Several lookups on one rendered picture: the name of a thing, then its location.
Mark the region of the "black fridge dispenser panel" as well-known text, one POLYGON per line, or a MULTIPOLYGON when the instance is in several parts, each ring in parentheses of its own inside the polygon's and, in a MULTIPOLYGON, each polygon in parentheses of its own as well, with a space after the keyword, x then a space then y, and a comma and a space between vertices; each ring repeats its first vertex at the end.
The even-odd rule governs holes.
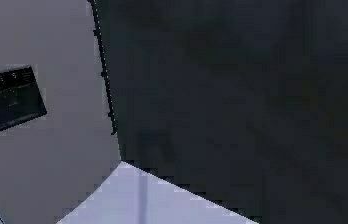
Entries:
POLYGON ((46 114, 31 66, 0 72, 0 132, 46 114))

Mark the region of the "grey fridge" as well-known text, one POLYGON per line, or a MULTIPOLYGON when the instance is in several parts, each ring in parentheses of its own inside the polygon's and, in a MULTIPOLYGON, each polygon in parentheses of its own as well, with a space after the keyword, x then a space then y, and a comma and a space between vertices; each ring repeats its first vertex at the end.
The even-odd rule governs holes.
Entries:
POLYGON ((0 224, 59 224, 119 163, 97 0, 0 0, 0 72, 31 66, 47 114, 0 132, 0 224))

